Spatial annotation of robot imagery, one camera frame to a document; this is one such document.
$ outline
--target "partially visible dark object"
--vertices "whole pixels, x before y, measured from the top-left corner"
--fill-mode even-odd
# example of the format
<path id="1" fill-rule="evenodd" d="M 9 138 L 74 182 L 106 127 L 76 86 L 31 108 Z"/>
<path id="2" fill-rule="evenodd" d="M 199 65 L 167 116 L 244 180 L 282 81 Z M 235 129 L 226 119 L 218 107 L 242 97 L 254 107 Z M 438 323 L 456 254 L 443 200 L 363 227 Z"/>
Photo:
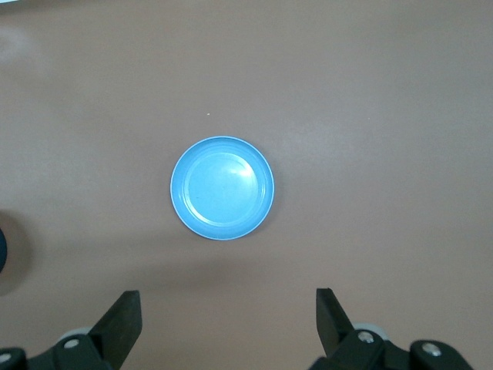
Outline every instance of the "partially visible dark object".
<path id="1" fill-rule="evenodd" d="M 7 240 L 5 239 L 5 235 L 2 233 L 2 229 L 0 229 L 0 272 L 2 272 L 6 261 L 7 261 Z"/>
<path id="2" fill-rule="evenodd" d="M 21 348 L 0 349 L 0 370 L 118 370 L 142 331 L 138 291 L 126 291 L 87 335 L 63 338 L 27 359 Z"/>
<path id="3" fill-rule="evenodd" d="M 310 370 L 472 370 L 451 346 L 415 341 L 409 352 L 369 330 L 355 330 L 331 289 L 317 289 L 317 330 L 326 358 Z"/>

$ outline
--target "silver bolt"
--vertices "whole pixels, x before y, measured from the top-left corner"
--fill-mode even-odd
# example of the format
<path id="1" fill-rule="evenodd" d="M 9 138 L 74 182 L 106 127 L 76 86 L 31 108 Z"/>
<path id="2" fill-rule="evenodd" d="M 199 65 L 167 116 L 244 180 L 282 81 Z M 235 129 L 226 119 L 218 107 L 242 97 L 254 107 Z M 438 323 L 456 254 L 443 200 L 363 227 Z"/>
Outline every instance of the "silver bolt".
<path id="1" fill-rule="evenodd" d="M 423 348 L 423 351 L 425 351 L 429 355 L 432 355 L 433 357 L 441 356 L 440 348 L 433 343 L 424 343 L 421 348 Z"/>
<path id="2" fill-rule="evenodd" d="M 373 335 L 371 335 L 368 331 L 360 331 L 357 337 L 360 341 L 364 341 L 365 343 L 373 343 L 375 341 Z"/>
<path id="3" fill-rule="evenodd" d="M 12 358 L 12 355 L 10 353 L 2 353 L 0 355 L 0 364 L 3 364 L 4 362 L 7 362 Z"/>
<path id="4" fill-rule="evenodd" d="M 65 342 L 65 344 L 63 345 L 63 348 L 70 349 L 70 348 L 77 347 L 78 345 L 79 345 L 78 339 L 70 339 L 69 341 Z"/>

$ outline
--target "beige tabletop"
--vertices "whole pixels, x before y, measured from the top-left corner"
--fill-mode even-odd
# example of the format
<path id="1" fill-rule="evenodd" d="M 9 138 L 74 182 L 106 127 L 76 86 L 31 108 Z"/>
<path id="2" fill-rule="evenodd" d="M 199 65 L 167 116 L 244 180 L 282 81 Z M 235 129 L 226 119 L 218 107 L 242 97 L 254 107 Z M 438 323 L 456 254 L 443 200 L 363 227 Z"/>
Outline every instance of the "beige tabletop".
<path id="1" fill-rule="evenodd" d="M 402 348 L 493 353 L 493 2 L 0 5 L 0 348 L 29 355 L 139 289 L 124 369 L 304 370 L 315 290 Z M 208 136 L 276 181 L 252 234 L 179 220 Z"/>

